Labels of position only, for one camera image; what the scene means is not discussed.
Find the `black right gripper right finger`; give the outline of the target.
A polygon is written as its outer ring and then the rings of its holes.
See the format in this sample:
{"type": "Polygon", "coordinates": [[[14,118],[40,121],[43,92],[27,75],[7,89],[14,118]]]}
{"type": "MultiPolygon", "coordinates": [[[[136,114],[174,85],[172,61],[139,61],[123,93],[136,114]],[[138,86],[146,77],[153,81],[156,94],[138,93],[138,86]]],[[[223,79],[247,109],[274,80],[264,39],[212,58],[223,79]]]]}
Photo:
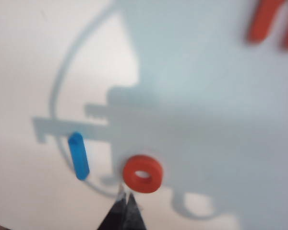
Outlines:
{"type": "Polygon", "coordinates": [[[133,193],[130,193],[124,214],[124,230],[147,230],[133,193]]]}

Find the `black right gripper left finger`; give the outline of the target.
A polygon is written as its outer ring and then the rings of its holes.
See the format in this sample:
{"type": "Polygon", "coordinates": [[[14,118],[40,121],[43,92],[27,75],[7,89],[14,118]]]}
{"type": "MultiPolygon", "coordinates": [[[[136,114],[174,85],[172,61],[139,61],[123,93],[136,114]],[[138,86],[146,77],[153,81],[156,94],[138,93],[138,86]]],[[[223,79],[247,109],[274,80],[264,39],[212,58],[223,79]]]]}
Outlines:
{"type": "Polygon", "coordinates": [[[116,200],[109,212],[97,228],[97,230],[121,230],[125,216],[126,192],[122,185],[119,186],[119,191],[116,200]]]}

